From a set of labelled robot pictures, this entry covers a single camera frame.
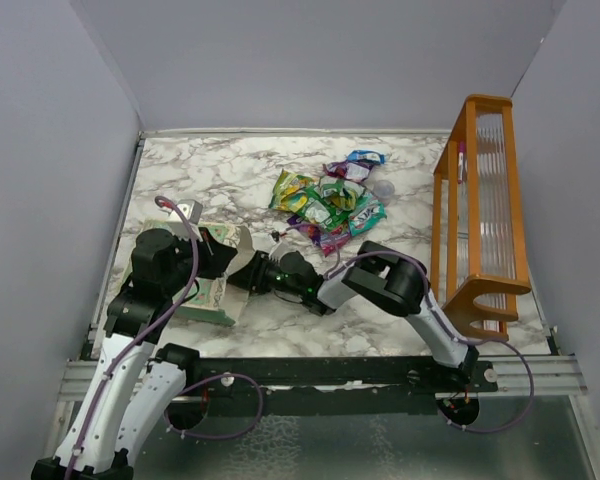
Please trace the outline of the small clear plastic cup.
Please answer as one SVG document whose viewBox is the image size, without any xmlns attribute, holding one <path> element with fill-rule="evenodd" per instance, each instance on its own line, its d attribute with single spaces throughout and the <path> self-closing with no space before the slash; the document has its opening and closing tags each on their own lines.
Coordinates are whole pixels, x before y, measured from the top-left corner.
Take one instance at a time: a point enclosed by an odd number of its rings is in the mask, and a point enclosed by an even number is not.
<svg viewBox="0 0 600 480">
<path fill-rule="evenodd" d="M 395 194 L 395 185 L 389 180 L 377 180 L 373 192 L 379 199 L 389 199 Z"/>
</svg>

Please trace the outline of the green yellow snack packet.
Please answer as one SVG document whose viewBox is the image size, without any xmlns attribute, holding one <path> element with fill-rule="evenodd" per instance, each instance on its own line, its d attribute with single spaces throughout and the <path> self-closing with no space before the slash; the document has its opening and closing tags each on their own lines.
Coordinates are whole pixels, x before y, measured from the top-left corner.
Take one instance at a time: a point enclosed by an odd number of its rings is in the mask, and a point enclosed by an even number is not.
<svg viewBox="0 0 600 480">
<path fill-rule="evenodd" d="M 283 169 L 272 189 L 269 208 L 291 212 L 291 197 L 300 190 L 315 185 L 317 178 Z"/>
</svg>

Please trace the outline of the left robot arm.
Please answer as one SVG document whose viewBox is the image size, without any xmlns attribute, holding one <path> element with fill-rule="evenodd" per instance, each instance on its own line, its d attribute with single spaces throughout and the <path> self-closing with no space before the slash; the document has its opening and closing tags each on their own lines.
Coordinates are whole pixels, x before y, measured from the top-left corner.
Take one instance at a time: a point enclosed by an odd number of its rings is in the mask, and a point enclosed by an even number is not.
<svg viewBox="0 0 600 480">
<path fill-rule="evenodd" d="M 32 478 L 132 478 L 162 411 L 201 380 L 195 364 L 162 360 L 138 387 L 142 370 L 196 278 L 222 276 L 236 254 L 206 228 L 182 237 L 153 228 L 137 237 L 130 275 L 107 309 L 101 353 L 79 413 L 55 454 L 36 462 Z"/>
</svg>

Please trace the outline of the green white snack packet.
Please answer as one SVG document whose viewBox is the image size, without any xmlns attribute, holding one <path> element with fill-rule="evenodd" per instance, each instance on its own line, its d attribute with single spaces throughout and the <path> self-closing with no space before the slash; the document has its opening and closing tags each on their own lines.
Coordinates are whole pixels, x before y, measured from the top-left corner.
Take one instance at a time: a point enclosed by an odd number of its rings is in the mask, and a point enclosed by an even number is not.
<svg viewBox="0 0 600 480">
<path fill-rule="evenodd" d="M 306 222 L 332 232 L 349 217 L 349 212 L 324 198 L 315 186 L 305 187 L 288 198 L 288 207 Z"/>
</svg>

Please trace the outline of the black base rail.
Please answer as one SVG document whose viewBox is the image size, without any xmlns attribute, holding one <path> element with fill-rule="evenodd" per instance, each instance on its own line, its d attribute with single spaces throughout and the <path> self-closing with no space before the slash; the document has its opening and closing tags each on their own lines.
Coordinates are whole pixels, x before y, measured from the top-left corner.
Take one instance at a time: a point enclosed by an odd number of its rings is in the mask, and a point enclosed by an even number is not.
<svg viewBox="0 0 600 480">
<path fill-rule="evenodd" d="M 335 416 L 384 413 L 429 415 L 436 395 L 492 393 L 485 373 L 491 363 L 474 360 L 453 370 L 427 356 L 190 359 L 191 392 L 168 407 L 178 425 L 203 418 Z"/>
</svg>

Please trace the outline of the blue snack packet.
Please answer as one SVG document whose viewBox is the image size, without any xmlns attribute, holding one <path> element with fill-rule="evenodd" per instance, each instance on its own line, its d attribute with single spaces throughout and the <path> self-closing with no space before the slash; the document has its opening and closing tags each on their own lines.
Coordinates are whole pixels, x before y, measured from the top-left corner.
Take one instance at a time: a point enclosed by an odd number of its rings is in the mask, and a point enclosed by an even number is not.
<svg viewBox="0 0 600 480">
<path fill-rule="evenodd" d="M 386 156 L 372 150 L 354 150 L 346 157 L 346 162 L 365 165 L 383 165 L 386 163 Z"/>
</svg>

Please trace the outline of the pink white marker pen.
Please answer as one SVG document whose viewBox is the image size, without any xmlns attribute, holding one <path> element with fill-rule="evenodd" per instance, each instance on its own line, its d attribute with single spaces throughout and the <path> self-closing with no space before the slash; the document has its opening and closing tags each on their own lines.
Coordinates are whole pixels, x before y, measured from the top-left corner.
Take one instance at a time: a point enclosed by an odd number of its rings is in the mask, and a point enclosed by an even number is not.
<svg viewBox="0 0 600 480">
<path fill-rule="evenodd" d="M 467 179 L 467 157 L 464 141 L 458 143 L 457 153 L 457 183 L 463 184 Z"/>
</svg>

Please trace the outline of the purple red snack packet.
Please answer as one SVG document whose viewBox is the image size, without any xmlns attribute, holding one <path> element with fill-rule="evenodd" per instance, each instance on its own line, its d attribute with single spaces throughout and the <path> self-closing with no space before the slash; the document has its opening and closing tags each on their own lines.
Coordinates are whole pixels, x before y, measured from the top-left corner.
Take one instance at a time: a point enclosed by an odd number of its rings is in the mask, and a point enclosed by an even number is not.
<svg viewBox="0 0 600 480">
<path fill-rule="evenodd" d="M 369 177 L 372 169 L 373 165 L 364 161 L 342 161 L 323 165 L 323 171 L 326 175 L 356 183 L 364 182 Z"/>
</svg>

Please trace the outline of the teal snack packet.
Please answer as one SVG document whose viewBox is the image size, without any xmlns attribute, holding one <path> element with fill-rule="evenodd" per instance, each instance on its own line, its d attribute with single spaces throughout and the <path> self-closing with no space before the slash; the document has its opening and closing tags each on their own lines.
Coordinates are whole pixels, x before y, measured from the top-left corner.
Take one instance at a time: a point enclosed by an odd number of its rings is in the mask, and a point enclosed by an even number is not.
<svg viewBox="0 0 600 480">
<path fill-rule="evenodd" d="M 349 233 L 352 237 L 359 236 L 385 218 L 384 204 L 378 200 L 369 200 L 349 216 Z"/>
</svg>

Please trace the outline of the orange wooden rack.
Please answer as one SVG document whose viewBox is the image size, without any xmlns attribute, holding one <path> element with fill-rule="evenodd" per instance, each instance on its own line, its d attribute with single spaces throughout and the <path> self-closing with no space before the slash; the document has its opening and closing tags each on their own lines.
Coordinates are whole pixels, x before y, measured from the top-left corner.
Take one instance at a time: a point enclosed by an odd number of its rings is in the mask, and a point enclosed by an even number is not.
<svg viewBox="0 0 600 480">
<path fill-rule="evenodd" d="M 461 141 L 467 179 L 458 184 Z M 509 98 L 468 96 L 434 168 L 430 281 L 461 334 L 509 338 L 518 299 L 532 290 Z"/>
</svg>

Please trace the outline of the green yellow small packet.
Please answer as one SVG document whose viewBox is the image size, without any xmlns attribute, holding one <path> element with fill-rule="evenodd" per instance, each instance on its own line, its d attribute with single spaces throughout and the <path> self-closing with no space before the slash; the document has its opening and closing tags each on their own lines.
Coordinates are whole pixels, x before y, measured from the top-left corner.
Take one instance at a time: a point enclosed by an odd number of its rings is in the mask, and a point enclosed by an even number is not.
<svg viewBox="0 0 600 480">
<path fill-rule="evenodd" d="M 323 176 L 319 180 L 321 197 L 344 211 L 353 211 L 366 187 L 344 178 Z"/>
</svg>

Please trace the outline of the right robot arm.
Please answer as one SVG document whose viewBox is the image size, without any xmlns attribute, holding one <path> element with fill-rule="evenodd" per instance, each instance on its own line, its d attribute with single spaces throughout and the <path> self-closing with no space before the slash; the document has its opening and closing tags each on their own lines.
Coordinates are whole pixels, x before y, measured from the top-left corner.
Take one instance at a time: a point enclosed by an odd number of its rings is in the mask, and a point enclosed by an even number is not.
<svg viewBox="0 0 600 480">
<path fill-rule="evenodd" d="M 331 314 L 359 296 L 407 320 L 429 347 L 447 389 L 461 391 L 475 379 L 477 349 L 439 306 L 424 265 L 378 243 L 364 242 L 357 256 L 323 274 L 297 251 L 258 251 L 228 283 L 252 294 L 289 294 L 316 315 Z"/>
</svg>

